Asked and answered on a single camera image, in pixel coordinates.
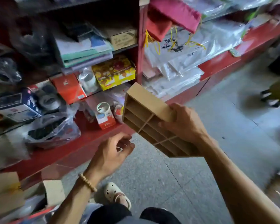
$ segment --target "hand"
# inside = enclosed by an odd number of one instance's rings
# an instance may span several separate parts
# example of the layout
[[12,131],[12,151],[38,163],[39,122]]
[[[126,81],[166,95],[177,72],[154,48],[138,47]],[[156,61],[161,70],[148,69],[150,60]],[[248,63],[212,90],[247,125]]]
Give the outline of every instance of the hand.
[[97,185],[114,173],[135,148],[130,139],[131,135],[121,132],[103,141],[84,172],[85,177]]
[[171,104],[170,107],[176,111],[175,122],[160,122],[160,127],[173,132],[181,139],[197,145],[198,140],[208,133],[193,108]]

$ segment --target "red box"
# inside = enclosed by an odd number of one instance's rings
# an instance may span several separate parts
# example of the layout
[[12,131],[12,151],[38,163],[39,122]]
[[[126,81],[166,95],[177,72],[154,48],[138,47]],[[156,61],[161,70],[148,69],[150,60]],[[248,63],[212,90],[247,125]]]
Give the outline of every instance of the red box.
[[87,97],[74,74],[59,74],[51,77],[50,80],[69,105]]

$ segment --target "yellow box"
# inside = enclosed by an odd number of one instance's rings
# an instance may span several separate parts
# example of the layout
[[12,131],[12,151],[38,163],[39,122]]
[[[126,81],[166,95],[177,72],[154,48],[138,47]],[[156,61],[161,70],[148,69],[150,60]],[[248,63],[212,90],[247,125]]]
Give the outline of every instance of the yellow box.
[[102,90],[110,89],[136,77],[136,69],[125,55],[115,55],[113,59],[92,66],[92,70]]

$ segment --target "tape roll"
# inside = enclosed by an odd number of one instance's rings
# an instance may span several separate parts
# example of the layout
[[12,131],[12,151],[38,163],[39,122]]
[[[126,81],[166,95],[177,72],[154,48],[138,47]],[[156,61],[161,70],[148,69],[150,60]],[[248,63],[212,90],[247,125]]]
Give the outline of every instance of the tape roll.
[[61,101],[55,94],[45,94],[40,97],[39,104],[45,110],[53,111],[61,106]]

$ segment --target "beaded bracelet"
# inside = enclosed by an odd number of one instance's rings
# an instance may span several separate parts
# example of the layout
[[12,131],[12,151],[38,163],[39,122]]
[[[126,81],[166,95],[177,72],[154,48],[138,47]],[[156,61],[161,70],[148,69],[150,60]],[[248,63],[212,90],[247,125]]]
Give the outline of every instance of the beaded bracelet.
[[91,182],[82,173],[79,173],[78,176],[90,188],[92,192],[97,192],[97,188],[93,187]]

